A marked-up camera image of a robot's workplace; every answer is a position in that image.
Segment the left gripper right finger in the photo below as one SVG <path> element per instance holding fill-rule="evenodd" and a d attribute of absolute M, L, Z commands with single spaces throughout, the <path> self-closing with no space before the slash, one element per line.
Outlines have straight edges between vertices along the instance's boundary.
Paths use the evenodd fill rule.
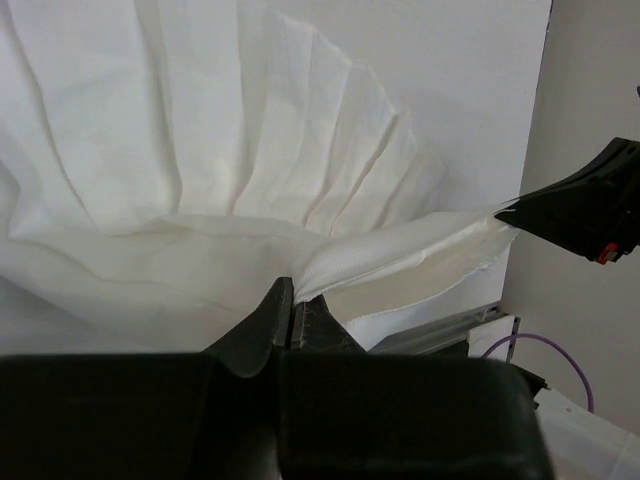
<path fill-rule="evenodd" d="M 534 402 L 510 365 L 364 352 L 316 298 L 279 358 L 285 479 L 550 479 Z"/>

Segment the white skirt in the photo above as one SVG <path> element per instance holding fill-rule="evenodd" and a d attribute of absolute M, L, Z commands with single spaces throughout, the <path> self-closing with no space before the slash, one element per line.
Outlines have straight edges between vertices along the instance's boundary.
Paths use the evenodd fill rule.
<path fill-rule="evenodd" d="M 263 1 L 5 1 L 1 351 L 198 351 L 279 277 L 349 324 L 440 296 L 516 234 L 428 212 L 441 170 Z"/>

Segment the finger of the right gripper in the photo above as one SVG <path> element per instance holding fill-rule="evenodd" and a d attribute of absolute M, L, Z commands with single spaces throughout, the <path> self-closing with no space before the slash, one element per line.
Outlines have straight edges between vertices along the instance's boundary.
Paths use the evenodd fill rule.
<path fill-rule="evenodd" d="M 616 137 L 586 166 L 494 217 L 604 265 L 639 245 L 639 143 Z"/>

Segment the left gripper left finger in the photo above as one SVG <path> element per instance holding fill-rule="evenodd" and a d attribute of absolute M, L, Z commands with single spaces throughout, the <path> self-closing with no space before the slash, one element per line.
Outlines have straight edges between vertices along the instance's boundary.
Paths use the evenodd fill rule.
<path fill-rule="evenodd" d="M 274 360 L 289 279 L 190 353 L 1 359 L 5 479 L 277 479 Z"/>

